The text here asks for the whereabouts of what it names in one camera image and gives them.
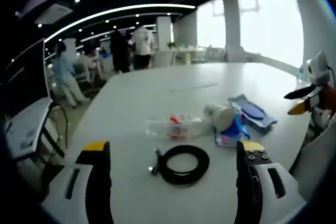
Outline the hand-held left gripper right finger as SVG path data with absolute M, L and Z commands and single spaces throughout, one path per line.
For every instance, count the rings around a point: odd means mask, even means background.
M 235 223 L 288 223 L 306 204 L 297 181 L 259 143 L 238 141 L 236 150 Z

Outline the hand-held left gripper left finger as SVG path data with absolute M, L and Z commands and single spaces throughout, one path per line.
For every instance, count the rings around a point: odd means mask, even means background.
M 111 185 L 110 143 L 92 142 L 59 169 L 41 205 L 56 223 L 113 223 Z

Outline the person's right hand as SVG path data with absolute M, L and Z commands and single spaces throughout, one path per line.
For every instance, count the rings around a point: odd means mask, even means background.
M 319 93 L 319 108 L 336 111 L 336 90 L 330 86 L 325 86 Z

